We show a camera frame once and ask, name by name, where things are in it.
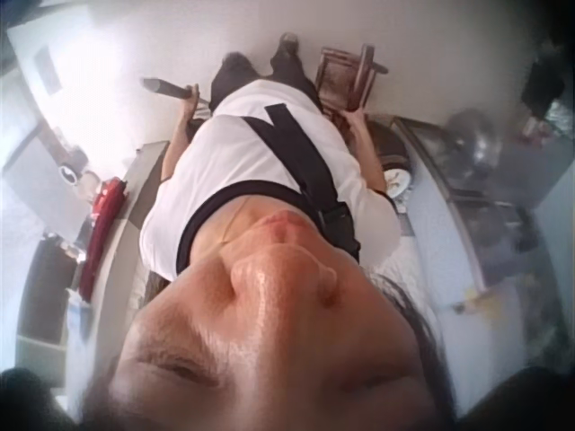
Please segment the dark hair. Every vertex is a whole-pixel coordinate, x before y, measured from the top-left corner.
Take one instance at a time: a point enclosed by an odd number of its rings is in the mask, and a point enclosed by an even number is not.
[[[451,383],[445,368],[443,351],[438,348],[428,323],[417,310],[409,295],[394,281],[373,273],[367,273],[367,277],[409,323],[417,339],[425,380],[438,411],[437,420],[430,423],[425,429],[454,429],[456,417]],[[167,280],[156,273],[150,273],[146,286],[145,305],[168,285]],[[131,429],[132,426],[134,429],[141,429],[140,426],[143,424],[130,423],[134,420],[133,418],[127,421],[112,403],[109,386],[116,366],[117,361],[114,361],[109,371],[105,375],[95,378],[86,392],[81,429],[86,431],[103,429],[123,431]]]

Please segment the person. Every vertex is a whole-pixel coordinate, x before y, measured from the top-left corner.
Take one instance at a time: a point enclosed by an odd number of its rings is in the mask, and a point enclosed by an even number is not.
[[[400,236],[363,111],[342,113],[356,159],[297,49],[282,36],[267,78],[228,55],[191,143],[197,85],[184,101],[140,237],[168,286],[133,321],[86,423],[107,411],[134,429],[453,424],[427,325],[398,286],[362,268]],[[316,205],[334,190],[335,221]]]

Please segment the leg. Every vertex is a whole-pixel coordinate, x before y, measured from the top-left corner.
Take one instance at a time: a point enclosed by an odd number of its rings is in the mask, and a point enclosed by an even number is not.
[[[228,54],[212,81],[209,109],[213,112],[229,94],[256,79],[260,79],[260,75],[255,71],[250,60],[239,52]]]
[[[270,61],[271,68],[273,69],[273,74],[270,76],[270,79],[303,92],[320,111],[323,111],[322,103],[320,102],[314,83],[305,76],[302,61],[297,55],[297,48],[298,42],[295,34],[286,33],[281,37],[278,50]]]

